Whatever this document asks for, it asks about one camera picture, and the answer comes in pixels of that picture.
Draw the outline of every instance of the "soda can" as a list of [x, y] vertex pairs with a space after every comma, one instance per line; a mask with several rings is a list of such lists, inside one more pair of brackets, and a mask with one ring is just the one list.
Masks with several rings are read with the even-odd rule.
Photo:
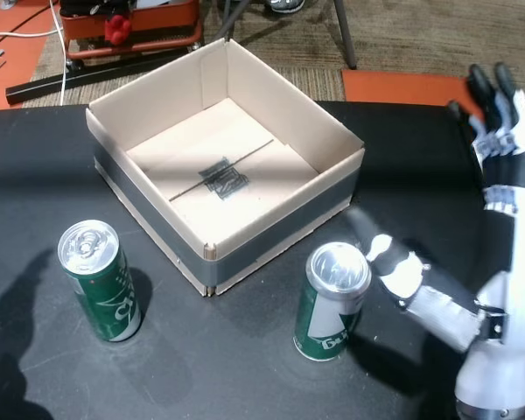
[[317, 248], [305, 265], [294, 344], [313, 361], [329, 361], [346, 347], [371, 270], [364, 255], [344, 242]]
[[122, 341], [134, 334], [141, 314], [115, 230], [99, 220], [76, 223], [60, 238], [58, 254], [97, 335]]

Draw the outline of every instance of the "table surface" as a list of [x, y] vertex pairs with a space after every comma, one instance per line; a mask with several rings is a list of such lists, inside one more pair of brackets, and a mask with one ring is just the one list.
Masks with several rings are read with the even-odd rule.
[[[366, 142], [360, 205], [469, 281], [482, 202], [445, 111], [320, 105]], [[84, 109], [0, 111], [2, 419], [444, 418], [460, 357], [377, 283], [339, 358], [295, 350], [307, 256], [355, 241], [342, 215], [224, 295], [201, 297], [96, 173]], [[120, 235], [145, 311], [123, 343], [93, 335], [56, 257], [60, 235], [85, 219]]]

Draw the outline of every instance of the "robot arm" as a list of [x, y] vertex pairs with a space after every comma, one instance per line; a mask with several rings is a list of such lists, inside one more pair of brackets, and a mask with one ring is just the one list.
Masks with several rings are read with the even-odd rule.
[[485, 123], [457, 103], [450, 110], [470, 137], [485, 196], [476, 298], [365, 214], [348, 219], [388, 294], [418, 323], [458, 351], [468, 350], [455, 395], [462, 418], [525, 416], [525, 94], [508, 69], [495, 68], [494, 89], [478, 66], [467, 86]]
[[357, 207], [346, 211], [375, 277], [395, 305], [458, 352], [479, 335], [474, 295], [449, 273], [385, 234]]

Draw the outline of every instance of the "can label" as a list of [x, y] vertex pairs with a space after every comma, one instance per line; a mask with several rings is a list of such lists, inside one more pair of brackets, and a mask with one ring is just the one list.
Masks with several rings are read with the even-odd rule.
[[346, 347], [360, 308], [361, 299], [332, 300], [319, 295], [309, 281], [305, 281], [294, 344], [309, 359], [333, 359]]
[[76, 296], [97, 334], [104, 340], [128, 338], [140, 324], [140, 311], [124, 253], [92, 276], [68, 273], [79, 287]]

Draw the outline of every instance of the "cardboard box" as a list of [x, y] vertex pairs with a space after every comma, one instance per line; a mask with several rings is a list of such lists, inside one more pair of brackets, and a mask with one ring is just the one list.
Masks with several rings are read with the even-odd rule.
[[95, 166], [203, 295], [348, 206], [363, 142], [223, 40], [93, 101]]

